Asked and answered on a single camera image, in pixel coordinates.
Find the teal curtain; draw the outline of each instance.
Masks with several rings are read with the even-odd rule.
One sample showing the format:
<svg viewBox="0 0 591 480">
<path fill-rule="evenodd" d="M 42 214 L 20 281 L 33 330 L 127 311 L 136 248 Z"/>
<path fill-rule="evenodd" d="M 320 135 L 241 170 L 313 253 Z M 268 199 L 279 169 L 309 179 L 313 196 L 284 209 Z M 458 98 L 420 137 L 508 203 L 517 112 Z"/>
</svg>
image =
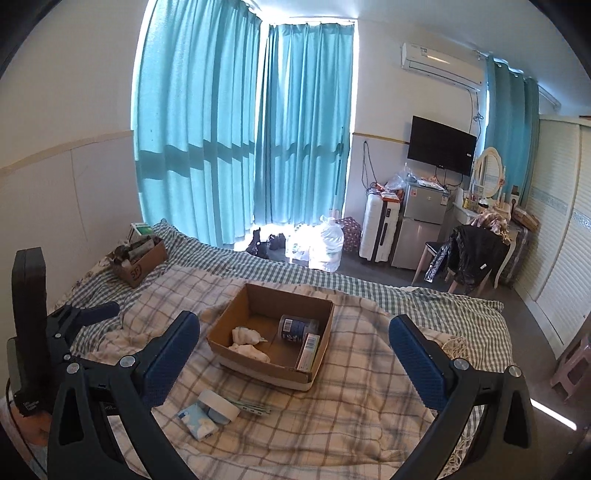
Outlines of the teal curtain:
<svg viewBox="0 0 591 480">
<path fill-rule="evenodd" d="M 489 55 L 486 61 L 489 92 L 489 122 L 486 147 L 495 147 L 506 168 L 503 192 L 519 187 L 527 198 L 533 160 L 538 145 L 540 107 L 538 82 L 512 72 L 506 63 Z"/>
<path fill-rule="evenodd" d="M 144 220 L 214 245 L 253 219 L 261 21 L 241 0 L 158 0 L 133 115 Z"/>
<path fill-rule="evenodd" d="M 258 119 L 255 222 L 319 223 L 345 199 L 353 25 L 271 27 Z"/>
</svg>

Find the tape roll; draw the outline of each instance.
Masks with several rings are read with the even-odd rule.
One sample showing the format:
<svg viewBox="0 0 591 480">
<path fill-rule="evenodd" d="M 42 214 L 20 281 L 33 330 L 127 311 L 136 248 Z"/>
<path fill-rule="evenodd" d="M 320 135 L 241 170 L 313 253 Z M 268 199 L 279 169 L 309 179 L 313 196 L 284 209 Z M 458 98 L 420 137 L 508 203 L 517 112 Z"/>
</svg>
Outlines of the tape roll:
<svg viewBox="0 0 591 480">
<path fill-rule="evenodd" d="M 236 420 L 240 413 L 240 409 L 237 406 L 232 405 L 228 400 L 220 397 L 211 390 L 202 391 L 197 398 L 197 402 L 204 405 L 202 407 L 204 410 L 209 408 L 207 412 L 209 418 L 222 425 L 227 425 L 231 421 Z"/>
</svg>

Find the oval mirror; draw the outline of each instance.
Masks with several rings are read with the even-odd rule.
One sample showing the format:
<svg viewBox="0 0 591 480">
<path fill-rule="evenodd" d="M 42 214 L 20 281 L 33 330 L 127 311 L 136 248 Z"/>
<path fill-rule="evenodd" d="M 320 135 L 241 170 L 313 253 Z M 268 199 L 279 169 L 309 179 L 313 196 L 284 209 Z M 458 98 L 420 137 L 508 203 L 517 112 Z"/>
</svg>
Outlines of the oval mirror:
<svg viewBox="0 0 591 480">
<path fill-rule="evenodd" d="M 488 147 L 476 160 L 474 178 L 482 185 L 485 198 L 491 198 L 499 191 L 503 173 L 501 156 L 496 148 Z"/>
</svg>

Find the blue gripper pad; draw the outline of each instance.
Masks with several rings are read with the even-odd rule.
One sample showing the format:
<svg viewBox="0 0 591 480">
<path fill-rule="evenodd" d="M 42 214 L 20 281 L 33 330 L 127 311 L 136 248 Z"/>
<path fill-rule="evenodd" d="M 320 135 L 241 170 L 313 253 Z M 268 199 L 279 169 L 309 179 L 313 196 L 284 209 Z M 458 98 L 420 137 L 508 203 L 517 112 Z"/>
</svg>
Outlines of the blue gripper pad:
<svg viewBox="0 0 591 480">
<path fill-rule="evenodd" d="M 139 372 L 143 377 L 144 405 L 153 408 L 164 403 L 198 340 L 199 319 L 194 313 L 183 311 L 162 336 L 146 346 L 142 353 L 151 353 L 148 356 L 152 360 L 146 359 L 149 364 Z"/>
<path fill-rule="evenodd" d="M 388 329 L 390 345 L 425 406 L 442 411 L 447 404 L 445 378 L 421 344 L 421 341 L 425 343 L 428 340 L 416 327 L 413 329 L 416 332 L 411 331 L 411 328 L 404 323 L 402 316 L 393 318 Z"/>
</svg>

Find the white container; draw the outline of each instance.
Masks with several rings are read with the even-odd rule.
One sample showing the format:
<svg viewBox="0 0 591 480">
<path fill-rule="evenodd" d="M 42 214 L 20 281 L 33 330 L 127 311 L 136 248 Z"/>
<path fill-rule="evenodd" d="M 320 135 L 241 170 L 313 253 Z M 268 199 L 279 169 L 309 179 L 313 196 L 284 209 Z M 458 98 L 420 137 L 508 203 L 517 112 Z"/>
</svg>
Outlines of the white container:
<svg viewBox="0 0 591 480">
<path fill-rule="evenodd" d="M 345 236 L 333 217 L 320 217 L 322 223 L 313 229 L 310 242 L 309 268 L 335 272 L 340 265 Z"/>
</svg>

